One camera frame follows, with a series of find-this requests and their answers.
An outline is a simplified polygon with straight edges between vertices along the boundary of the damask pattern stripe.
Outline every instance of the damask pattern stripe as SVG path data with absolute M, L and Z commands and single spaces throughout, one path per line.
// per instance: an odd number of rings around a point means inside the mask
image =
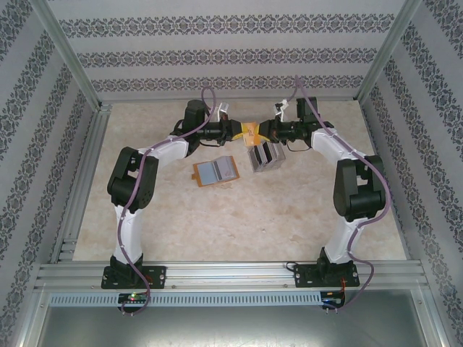
M 362 84 L 363 76 L 300 76 L 300 79 L 308 88 L 358 88 Z M 294 87 L 294 76 L 144 78 L 93 80 L 92 83 L 99 93 L 200 90 L 204 85 L 210 85 L 217 90 L 291 89 Z
M 463 208 L 455 197 L 455 190 L 447 179 L 447 173 L 442 168 L 439 155 L 434 150 L 434 145 L 421 119 L 420 112 L 413 102 L 407 84 L 393 59 L 390 59 L 384 67 L 389 84 L 391 85 L 404 120 L 408 125 L 411 136 L 420 154 L 422 164 L 429 176 L 430 183 L 437 194 L 437 200 L 445 213 L 445 219 L 450 225 L 454 241 L 459 245 L 459 251 L 463 252 Z
M 463 59 L 463 11 L 455 0 L 425 0 L 426 7 L 441 26 L 443 33 Z
M 79 164 L 80 164 L 80 157 L 82 156 L 82 153 L 83 153 L 83 150 L 84 150 L 85 142 L 86 142 L 86 139 L 87 139 L 87 134 L 90 131 L 90 127 L 92 125 L 93 117 L 97 113 L 98 112 L 96 111 L 96 112 L 94 112 L 92 114 L 92 116 L 90 118 L 90 121 L 88 122 L 87 130 L 85 131 L 85 136 L 84 136 L 84 140 L 82 142 L 82 147 L 80 148 L 79 159 L 77 160 L 77 165 L 75 166 L 74 173 L 72 174 L 71 184 L 69 185 L 69 190 L 67 191 L 67 196 L 66 196 L 66 200 L 64 201 L 63 211 L 61 212 L 61 217 L 59 218 L 58 228 L 56 228 L 55 239 L 54 239 L 53 244 L 51 245 L 51 248 L 50 248 L 50 255 L 48 256 L 48 262 L 51 262 L 51 257 L 53 256 L 53 251 L 54 251 L 55 246 L 56 246 L 56 241 L 58 241 L 58 234 L 59 234 L 59 231 L 61 230 L 61 226 L 63 225 L 64 214 L 66 213 L 67 204 L 69 203 L 69 198 L 71 197 L 72 187 L 74 186 L 74 180 L 75 180 L 75 178 L 77 176 L 77 170 L 78 170 Z
M 452 277 L 449 275 L 449 266 L 445 263 L 441 246 L 436 241 L 433 226 L 429 222 L 420 192 L 410 171 L 407 157 L 377 85 L 372 89 L 370 99 L 375 108 L 384 137 L 386 138 L 387 147 L 391 152 L 391 157 L 401 180 L 409 208 L 412 211 L 412 217 L 415 221 L 418 235 L 422 240 L 423 249 L 431 263 L 431 270 L 436 277 L 436 283 L 438 284 L 443 304 L 446 307 L 447 315 L 456 331 L 456 339 L 459 343 L 463 343 L 463 308 L 460 306 L 461 302 L 457 297 L 458 291 L 456 290 L 456 286 L 452 284 Z M 371 129 L 368 117 L 366 119 L 367 125 Z
M 152 67 L 209 64 L 310 64 L 373 61 L 375 48 L 256 48 L 193 51 L 79 53 L 83 67 Z
M 32 56 L 27 60 L 21 78 L 13 87 L 13 92 L 7 100 L 6 106 L 1 110 L 0 115 L 0 162 L 4 159 L 4 154 L 9 148 L 9 143 L 16 133 L 16 128 L 24 116 L 27 105 L 32 98 L 34 90 L 37 88 L 38 81 L 42 77 L 43 70 L 50 60 L 54 51 L 53 41 L 46 31 L 43 31 L 40 39 L 34 47 Z
M 259 14 L 60 20 L 68 38 L 111 36 L 385 33 L 393 14 Z
M 33 263 L 37 257 L 43 234 L 46 231 L 49 213 L 53 208 L 55 196 L 63 177 L 66 162 L 72 148 L 72 143 L 74 142 L 77 128 L 79 127 L 80 119 L 82 118 L 82 111 L 85 103 L 85 96 L 82 92 L 79 92 L 73 105 L 72 112 L 69 115 L 69 121 L 67 122 L 66 129 L 64 130 L 63 137 L 59 144 L 53 167 L 48 176 L 48 181 L 43 190 L 43 196 L 41 197 L 38 211 L 35 214 L 34 222 L 27 236 L 25 248 L 21 254 L 21 261 L 18 264 L 18 270 L 14 274 L 12 290 L 7 295 L 7 305 L 3 307 L 3 315 L 0 318 L 0 346 L 8 346 L 9 337 L 14 329 L 20 305 L 24 299 L 25 289 L 27 287 L 26 284 L 30 279 L 30 272 L 33 269 Z M 81 148 L 77 164 L 80 161 L 82 149 L 83 147 Z
M 428 95 L 434 102 L 443 125 L 451 136 L 456 150 L 463 160 L 463 111 L 456 102 L 454 93 L 448 87 L 441 70 L 437 67 L 433 56 L 423 42 L 414 25 L 410 25 L 402 36 L 402 44 L 407 50 L 413 64 L 426 86 Z
M 29 18 L 32 7 L 29 1 L 10 0 L 0 15 L 0 61 L 5 59 L 24 23 Z
M 27 147 L 25 158 L 21 162 L 21 169 L 17 173 L 18 176 L 14 179 L 14 186 L 11 189 L 11 194 L 7 197 L 7 205 L 3 208 L 0 217 L 0 260 L 4 259 L 4 253 L 8 249 L 9 240 L 12 238 L 13 231 L 16 228 L 17 219 L 24 207 L 30 185 L 40 165 L 43 152 L 71 80 L 72 74 L 64 65 L 45 105 L 37 129 L 34 131 L 34 135 Z

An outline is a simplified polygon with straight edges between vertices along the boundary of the gray box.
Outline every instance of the gray box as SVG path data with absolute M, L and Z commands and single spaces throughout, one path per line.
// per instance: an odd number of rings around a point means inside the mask
M 275 170 L 286 159 L 281 144 L 272 142 L 251 147 L 247 154 L 254 172 Z

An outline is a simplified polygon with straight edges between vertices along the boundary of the patterned wallpaper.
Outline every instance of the patterned wallpaper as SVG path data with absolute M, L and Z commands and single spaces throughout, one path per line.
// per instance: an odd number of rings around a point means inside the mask
M 48 262 L 92 112 L 25 0 L 0 4 L 0 346 Z
M 404 0 L 54 0 L 100 98 L 353 97 Z
M 462 25 L 458 1 L 424 1 L 364 104 L 452 346 L 463 346 Z

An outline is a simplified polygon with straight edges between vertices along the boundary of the beige floor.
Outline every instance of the beige floor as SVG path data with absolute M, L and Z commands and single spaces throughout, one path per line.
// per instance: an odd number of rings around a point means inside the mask
M 272 118 L 268 101 L 234 100 L 229 115 L 239 121 Z M 117 104 L 109 119 L 74 260 L 108 260 L 116 243 L 116 218 L 106 185 L 119 151 L 147 147 L 183 118 L 186 101 Z M 356 101 L 322 102 L 320 112 L 358 150 L 373 154 Z M 287 109 L 295 119 L 295 103 Z M 305 147 L 303 142 L 293 149 Z M 338 215 L 333 202 L 335 168 L 310 150 L 291 153 L 276 171 L 253 173 L 242 140 L 221 148 L 200 147 L 158 172 L 153 201 L 145 209 L 145 260 L 273 261 L 316 260 Z M 199 188 L 192 164 L 233 155 L 240 179 Z M 356 255 L 369 260 L 403 260 L 394 217 L 368 226 Z

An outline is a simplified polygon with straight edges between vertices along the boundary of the cable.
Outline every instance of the cable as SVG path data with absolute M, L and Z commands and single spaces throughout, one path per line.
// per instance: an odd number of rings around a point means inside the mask
M 203 89 L 201 90 L 201 99 L 203 100 L 204 104 L 207 106 L 207 104 L 205 103 L 204 101 L 204 91 L 205 90 L 210 90 L 211 93 L 212 93 L 212 97 L 213 97 L 213 105 L 212 105 L 212 109 L 211 109 L 211 112 L 209 113 L 209 116 L 208 118 L 204 121 L 204 123 L 202 123 L 199 127 L 197 127 L 196 129 L 193 129 L 192 131 L 190 132 L 187 132 L 186 134 L 183 134 L 183 135 L 180 135 L 178 137 L 174 137 L 173 139 L 167 139 L 167 140 L 164 140 L 164 141 L 161 141 L 159 143 L 156 143 L 155 145 L 149 147 L 146 152 L 143 154 L 143 157 L 142 157 L 142 160 L 140 161 L 140 168 L 138 169 L 138 176 L 137 176 L 137 179 L 135 181 L 135 187 L 132 191 L 132 194 L 130 195 L 130 198 L 129 198 L 129 201 L 128 203 L 124 206 L 124 208 L 122 209 L 122 213 L 121 213 L 121 218 L 119 219 L 119 223 L 117 225 L 117 241 L 119 243 L 119 247 L 121 248 L 121 251 L 122 251 L 122 254 L 124 255 L 125 257 L 125 260 L 127 261 L 127 263 L 130 265 L 130 267 L 135 271 L 135 273 L 137 273 L 137 275 L 140 276 L 140 278 L 143 280 L 143 283 L 145 284 L 146 286 L 146 301 L 145 303 L 143 304 L 143 306 L 141 306 L 137 311 L 135 312 L 132 312 L 130 313 L 131 316 L 135 316 L 136 314 L 139 314 L 141 313 L 144 309 L 146 309 L 147 305 L 149 304 L 150 302 L 150 299 L 151 299 L 151 292 L 150 292 L 150 284 L 148 282 L 148 280 L 145 278 L 145 276 L 137 269 L 137 267 L 134 265 L 134 263 L 130 260 L 129 258 L 129 255 L 127 254 L 127 252 L 125 251 L 124 249 L 124 245 L 122 244 L 122 224 L 124 222 L 124 219 L 125 219 L 125 215 L 127 213 L 127 210 L 128 208 L 130 207 L 130 205 L 133 203 L 133 200 L 135 199 L 135 197 L 137 196 L 137 193 L 138 193 L 138 188 L 140 186 L 140 181 L 141 181 L 141 178 L 142 178 L 142 175 L 143 175 L 143 166 L 145 165 L 145 160 L 146 160 L 146 157 L 148 157 L 148 154 L 150 154 L 153 150 L 155 150 L 157 147 L 159 146 L 162 146 L 162 145 L 165 145 L 166 143 L 170 143 L 170 142 L 173 142 L 173 141 L 178 141 L 180 139 L 183 139 L 184 137 L 187 137 L 187 136 L 190 136 L 191 134 L 194 134 L 195 132 L 197 132 L 198 130 L 201 130 L 212 118 L 212 115 L 214 115 L 214 110 L 216 109 L 216 94 L 214 92 L 214 90 L 212 89 L 212 87 L 209 87 L 209 86 L 205 86 L 203 87 Z M 129 312 L 126 312 L 124 311 L 124 306 L 127 302 L 123 302 L 122 305 L 121 305 L 121 312 L 122 314 L 127 314 Z
M 220 145 L 208 145 L 207 143 L 203 143 L 200 141 L 200 145 L 204 146 L 204 147 L 220 147 Z
M 286 266 L 286 269 L 289 270 L 289 271 L 291 271 L 291 272 L 293 273 L 293 272 L 294 272 L 294 267 L 293 267 L 292 269 L 290 269 L 290 268 L 288 267 L 289 264 L 294 264 L 294 265 L 298 265 L 298 264 L 297 264 L 296 262 L 287 262 L 287 263 L 286 263 L 286 265 L 285 265 L 285 266 Z
M 327 304 L 326 302 L 323 301 L 323 303 L 322 303 L 321 306 L 322 306 L 322 308 L 327 307 L 327 309 L 326 309 L 326 314 L 328 314 L 328 308 L 333 309 L 333 310 L 335 311 L 335 313 L 338 314 L 338 310 L 339 310 L 339 309 L 338 309 L 337 307 L 331 305 L 331 304 Z
M 297 93 L 297 82 L 295 83 L 295 85 L 296 85 L 296 86 L 294 87 L 294 92 L 292 92 L 291 96 L 290 96 L 289 98 L 287 98 L 287 100 L 286 100 L 287 102 L 291 101 L 292 98 L 293 98 L 293 97 L 296 95 L 296 93 Z
M 291 148 L 289 148 L 289 142 L 286 143 L 286 146 L 288 147 L 289 152 L 305 152 L 306 150 L 310 149 L 310 147 L 307 146 L 307 148 L 305 150 L 292 150 Z
M 360 296 L 360 294 L 363 293 L 363 291 L 367 288 L 367 286 L 370 284 L 371 282 L 371 279 L 373 278 L 373 275 L 375 274 L 375 267 L 374 265 L 367 261 L 367 260 L 361 260 L 357 257 L 355 257 L 353 254 L 352 254 L 352 244 L 354 243 L 354 240 L 355 238 L 357 237 L 357 234 L 359 233 L 359 228 L 362 228 L 363 226 L 367 226 L 368 224 L 372 224 L 374 222 L 377 222 L 378 220 L 382 219 L 386 213 L 389 211 L 389 208 L 391 206 L 391 192 L 389 191 L 389 188 L 388 188 L 388 184 L 386 182 L 386 180 L 384 179 L 383 175 L 381 174 L 381 172 L 379 172 L 379 170 L 372 164 L 370 163 L 369 161 L 367 161 L 365 158 L 363 158 L 361 155 L 357 154 L 357 152 L 355 151 L 354 148 L 352 148 L 350 145 L 348 145 L 345 141 L 343 141 L 342 138 L 340 138 L 339 136 L 337 136 L 336 134 L 334 134 L 324 123 L 323 123 L 323 120 L 322 118 L 320 117 L 320 115 L 318 114 L 317 110 L 315 110 L 315 107 L 313 106 L 313 104 L 310 102 L 309 100 L 309 97 L 307 95 L 307 91 L 306 89 L 304 88 L 304 85 L 302 84 L 302 82 L 300 81 L 299 77 L 296 75 L 295 76 L 295 79 L 296 79 L 296 86 L 298 88 L 300 88 L 300 90 L 302 91 L 302 94 L 304 95 L 304 98 L 305 98 L 305 101 L 307 101 L 307 104 L 309 105 L 310 109 L 312 110 L 313 114 L 315 115 L 318 123 L 320 123 L 320 125 L 322 126 L 322 128 L 326 131 L 326 133 L 328 135 L 330 135 L 331 137 L 333 137 L 342 147 L 344 147 L 346 150 L 348 150 L 354 157 L 356 157 L 358 160 L 360 160 L 362 163 L 364 163 L 366 166 L 368 166 L 368 168 L 371 169 L 371 171 L 378 177 L 378 179 L 381 181 L 381 184 L 383 185 L 384 187 L 384 191 L 386 193 L 386 204 L 384 206 L 384 209 L 383 209 L 383 212 L 380 213 L 380 215 L 372 218 L 372 219 L 369 219 L 369 220 L 366 220 L 364 222 L 361 222 L 357 227 L 356 229 L 354 230 L 354 233 L 352 233 L 350 239 L 349 239 L 349 242 L 347 243 L 347 254 L 349 255 L 349 257 L 354 260 L 355 262 L 361 262 L 362 264 L 366 264 L 368 266 L 370 266 L 370 269 L 371 269 L 371 272 L 370 272 L 370 275 L 368 276 L 368 279 L 365 281 L 365 283 L 363 284 L 362 288 L 357 292 L 357 295 L 354 296 L 349 302 L 347 302 L 347 304 L 345 304 L 341 309 L 345 309 L 346 307 L 348 307 L 350 304 L 352 304 L 352 302 L 354 302 L 355 300 L 358 299 L 358 297 Z

